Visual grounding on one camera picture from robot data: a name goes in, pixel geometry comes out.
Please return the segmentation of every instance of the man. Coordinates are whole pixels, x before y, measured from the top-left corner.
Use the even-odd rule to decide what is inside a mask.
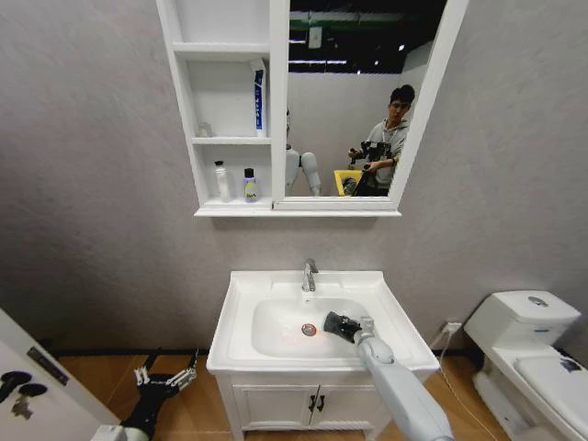
[[[388,117],[376,125],[369,133],[366,141],[387,142],[391,145],[391,158],[380,156],[378,161],[367,163],[367,173],[374,174],[367,180],[363,191],[358,196],[387,196],[396,164],[400,161],[404,139],[408,133],[408,121],[403,119],[411,109],[414,100],[414,89],[410,85],[394,89],[388,104]],[[349,152],[350,158],[361,158],[362,152]]]

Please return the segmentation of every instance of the toilet lid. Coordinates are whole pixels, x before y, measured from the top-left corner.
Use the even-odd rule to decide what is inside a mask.
[[[565,356],[520,358],[514,366],[569,425],[588,437],[588,370]]]

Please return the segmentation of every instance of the wall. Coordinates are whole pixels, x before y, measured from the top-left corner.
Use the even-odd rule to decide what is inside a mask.
[[[432,48],[433,42],[429,41],[428,43],[408,52],[406,59],[404,60],[404,66],[402,67],[402,73],[398,84],[411,85],[416,95],[413,106],[404,116],[408,120],[413,119],[414,105],[416,105],[416,102],[419,100],[421,84],[424,80],[424,73],[426,72],[426,66],[429,63],[429,54],[431,53]]]
[[[300,154],[316,155],[323,196],[337,196],[333,170],[345,170],[349,165],[347,151],[359,149],[359,143],[386,118],[398,78],[393,74],[288,74],[288,142]],[[292,196],[309,195],[300,170]]]
[[[496,290],[588,314],[588,4],[472,0],[400,219],[193,219],[153,2],[0,10],[0,307],[57,347],[209,345],[232,269],[380,269],[426,339]],[[588,362],[584,320],[566,348]]]

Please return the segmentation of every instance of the lotion bottle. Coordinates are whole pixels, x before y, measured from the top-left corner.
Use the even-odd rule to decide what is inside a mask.
[[[256,202],[259,198],[259,189],[257,188],[257,181],[255,181],[253,168],[245,168],[243,186],[245,190],[245,200],[247,202]]]

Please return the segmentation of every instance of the label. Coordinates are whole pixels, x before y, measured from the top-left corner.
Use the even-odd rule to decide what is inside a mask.
[[[245,199],[257,200],[257,184],[255,181],[245,183]]]
[[[264,79],[264,71],[255,71],[255,81],[254,81],[254,95],[255,95],[255,127],[258,130],[261,130],[262,121],[261,121],[261,110],[262,110],[262,100],[261,100],[261,83]]]

